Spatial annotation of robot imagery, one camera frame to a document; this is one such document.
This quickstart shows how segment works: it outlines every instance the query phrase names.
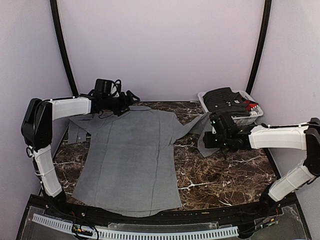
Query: white vent grille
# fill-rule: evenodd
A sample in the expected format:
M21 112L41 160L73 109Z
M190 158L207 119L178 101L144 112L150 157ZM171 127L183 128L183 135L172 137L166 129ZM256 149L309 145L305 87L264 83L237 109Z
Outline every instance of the white vent grille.
M60 232L72 234L72 223L70 221L53 219L38 214L33 215L32 221ZM143 233L114 231L99 227L96 228L99 232L99 239L101 240L215 240L236 237L239 235L237 226L206 231L192 231L179 233ZM91 238L96 239L97 233L94 232Z

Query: white wall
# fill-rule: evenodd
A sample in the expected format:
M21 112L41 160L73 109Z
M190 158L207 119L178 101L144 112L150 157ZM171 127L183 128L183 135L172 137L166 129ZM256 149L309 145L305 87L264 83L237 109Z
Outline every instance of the white wall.
M20 127L31 98L71 95L49 0L0 1L0 239L16 239L29 195L39 181ZM66 129L54 125L53 149Z
M320 118L320 2L272 1L264 52L253 89L268 124ZM282 174L305 159L298 150L272 150ZM320 181L298 191L314 240L320 239Z
M250 75L264 1L59 0L80 92L121 79L143 101L196 100Z

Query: white basket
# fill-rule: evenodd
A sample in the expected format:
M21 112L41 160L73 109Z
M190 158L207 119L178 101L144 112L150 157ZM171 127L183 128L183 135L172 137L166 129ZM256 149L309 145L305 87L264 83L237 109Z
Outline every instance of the white basket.
M245 91L241 91L241 90L232 90L234 93L240 93L242 97L244 97L245 99L247 100L250 100L250 101L253 101L255 102L255 100L248 94L246 93ZM204 95L206 94L207 92L206 91L202 91L202 92L199 92L198 93L198 98L199 98L199 101L201 103L201 106L202 106L202 109L203 109L203 112L207 113L209 112L208 108L206 107L205 105L205 102L204 102ZM251 116L234 116L232 117L232 119L234 120L234 122L239 126L246 126L246 125L250 125L252 123L255 122L255 120L258 118L258 117L261 117L263 114L264 114L264 111L262 111L261 107L258 105L257 108L254 110L257 114L255 115L251 115Z

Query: black pole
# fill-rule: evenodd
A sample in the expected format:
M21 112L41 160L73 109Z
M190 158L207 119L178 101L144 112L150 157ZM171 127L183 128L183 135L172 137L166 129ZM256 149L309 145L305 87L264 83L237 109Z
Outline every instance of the black pole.
M62 33L57 0L50 0L50 5L51 5L51 12L52 12L52 18L53 18L56 39L58 40L58 45L59 45L59 49L60 49L62 62L64 65L64 70L65 70L66 76L68 78L68 82L69 82L69 85L70 85L70 88L72 91L72 95L78 96L79 92L78 92L78 89L76 86L74 75L72 74L72 70L71 70L71 66L70 66L70 62L69 62L69 58L68 58L68 54L67 54L67 49L66 49L66 45L65 45L64 35Z
M263 51L264 45L265 45L270 10L271 10L271 2L272 2L272 0L265 0L265 2L264 2L264 10L263 10L263 17L262 17L259 40L258 40L258 44L256 47L256 52L255 52L255 56L254 56L254 60L253 60L253 65L252 65L249 81L248 81L248 84L247 84L246 90L245 90L248 94L251 94L252 89L254 87L259 64L260 64L260 60L261 60L261 56L262 56L262 51Z

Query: brown marble surface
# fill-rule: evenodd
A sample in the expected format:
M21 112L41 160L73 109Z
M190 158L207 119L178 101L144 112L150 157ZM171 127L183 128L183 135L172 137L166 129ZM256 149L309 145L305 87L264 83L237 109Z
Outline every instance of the brown marble surface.
M197 102L141 102L141 106L176 113L186 124L201 115ZM175 210L203 210L256 202L265 187L276 179L263 150L219 150L204 158L197 149L198 135L187 134L174 144L175 171L182 207ZM86 142L59 147L54 165L67 201L72 198L84 167L90 137Z

